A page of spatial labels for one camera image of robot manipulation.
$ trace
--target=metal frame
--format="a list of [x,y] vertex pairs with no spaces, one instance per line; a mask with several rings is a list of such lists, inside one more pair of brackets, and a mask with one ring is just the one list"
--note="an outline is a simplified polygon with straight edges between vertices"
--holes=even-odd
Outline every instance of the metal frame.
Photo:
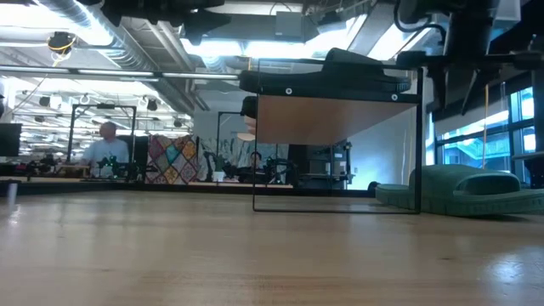
[[[299,63],[299,64],[313,64],[313,65],[323,65],[324,62],[322,60],[315,60],[315,59],[265,59],[265,61],[270,62],[286,62],[286,63]],[[362,69],[365,67],[380,67],[382,69],[387,70],[396,70],[396,71],[414,71],[411,67],[405,67],[400,65],[386,65],[386,64],[380,64],[380,65],[369,65],[369,64],[354,64],[354,63],[332,63],[333,65],[350,65],[353,67],[353,65],[358,65]],[[258,61],[258,71],[260,71],[261,67],[261,60]],[[392,99],[391,93],[379,93],[379,92],[361,92],[361,91],[355,91],[355,90],[343,90],[342,92],[339,92],[337,90],[330,90],[328,88],[295,88],[295,91],[298,94],[297,96],[303,96],[303,97],[315,97],[315,98],[332,98],[332,99],[359,99],[359,100],[372,100],[379,102],[397,102],[397,103],[409,103],[414,104],[416,107],[416,177],[415,177],[415,192],[414,192],[414,210],[413,211],[398,211],[398,212],[368,212],[368,211],[342,211],[342,210],[331,210],[331,209],[320,209],[320,210],[313,210],[313,209],[269,209],[269,208],[258,208],[256,207],[255,203],[255,196],[258,196],[258,194],[265,194],[262,190],[256,187],[255,178],[257,175],[257,169],[253,169],[253,188],[252,188],[252,210],[254,212],[258,213],[348,213],[348,214],[419,214],[421,213],[421,206],[422,206],[422,151],[423,151],[423,140],[422,140],[422,133],[423,133],[423,118],[422,118],[422,112],[423,112],[423,68],[416,69],[417,71],[417,86],[416,86],[416,94],[408,94],[408,93],[398,93],[396,94],[396,100]],[[286,87],[271,87],[271,86],[263,86],[261,83],[261,74],[258,74],[258,84],[259,84],[259,93],[258,93],[258,99],[257,99],[257,113],[258,113],[258,101],[261,94],[267,94],[267,95],[279,95],[279,96],[290,96],[289,93],[286,93]],[[258,135],[258,118],[256,120],[255,124],[255,134]],[[258,139],[255,138],[255,145],[254,145],[254,151],[257,151],[257,144]],[[256,162],[257,157],[253,156],[253,161]]]
[[[76,119],[79,118],[79,116],[76,114],[77,108],[78,107],[85,107],[85,108],[96,107],[96,108],[99,108],[99,106],[101,106],[101,105],[74,104],[74,105],[71,106],[70,137],[68,138],[68,151],[67,151],[67,157],[66,157],[67,162],[70,162],[70,160],[71,160],[71,149],[72,149],[72,142],[73,142],[73,139],[74,139],[74,126],[76,124]],[[129,161],[129,163],[132,163],[133,160],[134,160],[134,147],[135,147],[135,143],[136,143],[136,138],[134,137],[134,129],[136,127],[136,110],[137,110],[137,107],[136,106],[124,106],[124,105],[108,105],[108,106],[110,108],[112,108],[112,109],[122,108],[122,109],[131,109],[131,110],[133,110],[132,129],[131,129],[131,132],[130,132],[130,137],[133,140],[133,154],[130,156],[130,161]]]

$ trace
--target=black object on shelf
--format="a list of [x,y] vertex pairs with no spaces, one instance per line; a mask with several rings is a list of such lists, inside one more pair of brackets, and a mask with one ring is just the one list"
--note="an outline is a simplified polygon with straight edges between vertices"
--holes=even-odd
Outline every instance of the black object on shelf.
[[19,156],[22,127],[19,123],[0,123],[0,156]]

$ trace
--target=wooden tabletop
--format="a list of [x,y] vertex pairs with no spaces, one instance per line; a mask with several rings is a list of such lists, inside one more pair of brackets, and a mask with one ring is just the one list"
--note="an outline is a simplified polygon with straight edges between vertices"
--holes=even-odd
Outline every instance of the wooden tabletop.
[[188,192],[17,201],[0,218],[2,306],[544,305],[543,216],[255,213],[250,195]]
[[[233,183],[233,182],[189,182],[191,186],[220,186],[220,187],[253,187],[253,184]],[[257,188],[281,188],[292,189],[289,184],[255,184]]]
[[30,182],[26,180],[26,177],[0,177],[1,180],[19,180],[22,183],[80,183],[81,178],[45,178],[45,177],[31,177]]

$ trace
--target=man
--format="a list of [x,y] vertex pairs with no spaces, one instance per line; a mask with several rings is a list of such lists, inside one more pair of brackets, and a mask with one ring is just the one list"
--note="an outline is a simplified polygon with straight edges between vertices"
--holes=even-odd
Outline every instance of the man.
[[90,163],[91,168],[97,166],[97,162],[101,162],[104,158],[110,160],[110,157],[115,156],[117,162],[128,162],[128,145],[126,142],[116,138],[117,126],[115,123],[106,122],[100,126],[100,136],[102,140],[95,141],[89,146],[81,161],[82,165]]

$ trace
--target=ceiling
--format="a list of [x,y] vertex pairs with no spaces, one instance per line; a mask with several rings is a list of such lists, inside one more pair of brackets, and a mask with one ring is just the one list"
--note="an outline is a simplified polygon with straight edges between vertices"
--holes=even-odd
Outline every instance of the ceiling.
[[[55,2],[66,3],[67,1],[48,1],[48,3]],[[85,12],[89,13],[86,16],[93,19],[91,26],[86,28],[77,24],[77,20],[71,19],[69,15],[60,15],[59,10],[37,5],[0,4],[0,65],[53,65],[59,56],[48,49],[47,40],[56,31],[68,31],[77,37],[74,48],[69,53],[70,56],[56,63],[58,67],[120,70],[122,67],[119,65],[119,59],[116,59],[114,55],[120,46],[124,48],[123,44],[135,49],[133,52],[138,55],[139,60],[146,63],[145,67],[155,71],[236,74],[249,66],[255,67],[258,64],[255,56],[322,59],[333,47],[345,48],[363,55],[377,54],[372,56],[376,56],[379,60],[389,60],[405,46],[410,38],[392,27],[393,2],[387,0],[290,0],[288,3],[227,1],[224,6],[211,10],[230,14],[231,23],[210,31],[204,37],[200,47],[192,46],[188,41],[180,39],[184,35],[183,27],[174,28],[162,22],[152,25],[146,20],[123,17],[120,27],[111,31],[112,25],[104,21],[103,15],[100,16],[98,7],[79,8],[86,9]],[[336,29],[314,37],[319,34],[317,31],[314,34],[308,34],[307,31],[312,29],[304,28],[303,37],[312,38],[306,43],[278,42],[278,39],[281,41],[283,38],[277,36],[276,21],[283,18],[286,12],[293,12],[289,18],[304,14],[308,16],[309,22],[316,26],[316,21],[319,21],[324,12],[334,10],[342,17],[345,29]],[[502,11],[504,15],[515,15],[515,5],[513,8],[504,8]],[[514,18],[510,22],[501,24],[500,30],[504,31],[515,22]],[[108,45],[108,35],[104,33],[115,34],[117,41],[121,43]],[[408,48],[433,48],[437,43],[436,36],[432,31],[426,32],[415,39],[416,43]],[[205,49],[204,46],[207,43],[215,43],[215,48]],[[292,63],[261,62],[259,69],[277,73],[303,73],[320,68]],[[88,104],[100,102],[137,107],[138,117],[141,118],[137,121],[136,127],[139,134],[155,130],[184,134],[192,129],[190,118],[194,118],[195,113],[239,111],[241,101],[247,96],[247,93],[238,89],[237,82],[234,81],[178,79],[169,80],[165,85],[137,80],[121,82],[119,79],[106,81],[8,75],[0,80],[4,87],[6,84],[9,87],[9,96],[5,94],[9,98],[9,105],[20,106],[14,112],[14,119],[25,124],[26,132],[39,138],[37,143],[43,143],[43,135],[47,136],[50,132],[55,132],[54,128],[57,128],[56,133],[61,137],[67,135],[71,105],[82,101]],[[170,89],[169,93],[162,91],[165,86]],[[44,96],[53,96],[52,100],[55,101],[56,108],[40,106],[39,100]],[[147,110],[147,101],[150,99],[157,101],[157,111]],[[80,125],[83,128],[78,130],[77,137],[89,136],[89,131],[97,130],[99,121],[103,120],[100,118],[113,120],[111,118],[115,117],[121,130],[130,128],[131,121],[121,109],[89,109],[87,112],[91,115],[82,114],[76,122],[76,126]],[[45,121],[36,122],[37,115],[43,115]],[[175,118],[184,119],[182,127],[173,126]],[[47,139],[50,142],[54,141],[50,137]]]

